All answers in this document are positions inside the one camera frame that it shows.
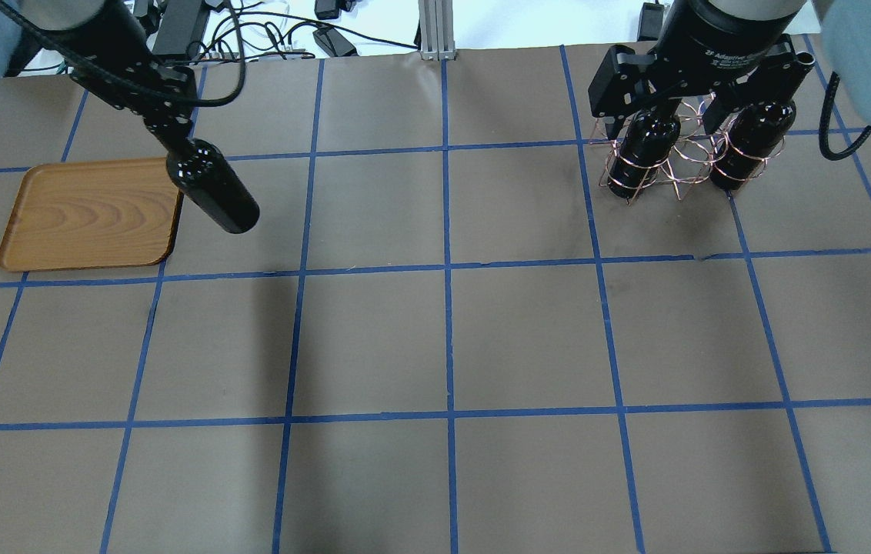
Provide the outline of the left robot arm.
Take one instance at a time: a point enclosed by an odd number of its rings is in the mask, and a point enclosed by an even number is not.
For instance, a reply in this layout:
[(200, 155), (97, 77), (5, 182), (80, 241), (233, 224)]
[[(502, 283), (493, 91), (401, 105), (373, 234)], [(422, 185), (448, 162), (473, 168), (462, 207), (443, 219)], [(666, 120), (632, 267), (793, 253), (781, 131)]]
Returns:
[(129, 110), (168, 152), (192, 153), (190, 116), (199, 101), (195, 77), (168, 67), (122, 1), (0, 1), (0, 78), (32, 41), (62, 54), (71, 78), (105, 104)]

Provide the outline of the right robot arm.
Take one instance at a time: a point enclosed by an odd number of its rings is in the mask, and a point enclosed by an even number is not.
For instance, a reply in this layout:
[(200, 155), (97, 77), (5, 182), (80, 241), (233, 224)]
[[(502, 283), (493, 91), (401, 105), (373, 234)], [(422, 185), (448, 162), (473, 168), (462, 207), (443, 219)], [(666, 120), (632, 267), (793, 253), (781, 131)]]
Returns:
[[(674, 99), (713, 95), (704, 128), (732, 112), (789, 95), (796, 60), (783, 46), (801, 1), (675, 1), (646, 54), (613, 45), (589, 88), (594, 117), (608, 136), (626, 119)], [(871, 126), (871, 1), (823, 1), (816, 13), (825, 56), (855, 112)]]

